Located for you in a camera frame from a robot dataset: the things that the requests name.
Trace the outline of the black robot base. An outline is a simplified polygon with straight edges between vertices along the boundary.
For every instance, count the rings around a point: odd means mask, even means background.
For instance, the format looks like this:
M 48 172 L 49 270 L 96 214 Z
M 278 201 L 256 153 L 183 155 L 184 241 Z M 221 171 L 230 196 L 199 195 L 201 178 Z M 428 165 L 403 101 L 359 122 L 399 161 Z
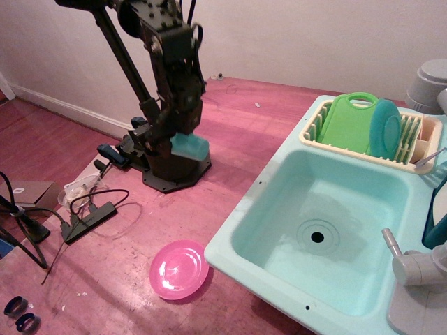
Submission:
M 142 182 L 162 193 L 170 193 L 194 186 L 211 167 L 209 154 L 202 161 L 194 161 L 172 154 L 170 157 L 153 157 L 145 153 L 143 139 L 149 130 L 147 120 L 134 117 L 132 130 L 116 146 L 119 154 L 129 160 L 129 167 L 142 173 Z

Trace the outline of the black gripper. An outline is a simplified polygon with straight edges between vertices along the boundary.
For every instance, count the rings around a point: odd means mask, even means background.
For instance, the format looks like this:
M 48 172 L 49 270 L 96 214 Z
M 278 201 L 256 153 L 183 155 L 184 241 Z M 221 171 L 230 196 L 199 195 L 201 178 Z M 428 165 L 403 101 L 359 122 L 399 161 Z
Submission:
M 170 157 L 170 139 L 175 133 L 191 134 L 200 124 L 205 93 L 198 50 L 203 40 L 199 24 L 184 24 L 154 35 L 149 40 L 161 111 L 146 108 L 149 130 L 145 135 L 145 153 Z

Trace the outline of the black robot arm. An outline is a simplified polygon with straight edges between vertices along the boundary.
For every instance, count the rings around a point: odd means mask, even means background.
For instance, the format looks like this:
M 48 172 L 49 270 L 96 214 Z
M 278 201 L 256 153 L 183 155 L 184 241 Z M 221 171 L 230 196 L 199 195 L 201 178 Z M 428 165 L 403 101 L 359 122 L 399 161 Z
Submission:
M 171 155 L 201 161 L 209 142 L 194 135 L 203 109 L 199 49 L 203 28 L 183 17 L 181 1 L 58 1 L 64 8 L 91 13 L 135 92 L 145 121 L 129 135 L 148 156 Z M 117 13 L 121 28 L 149 52 L 157 96 L 150 95 L 107 13 Z

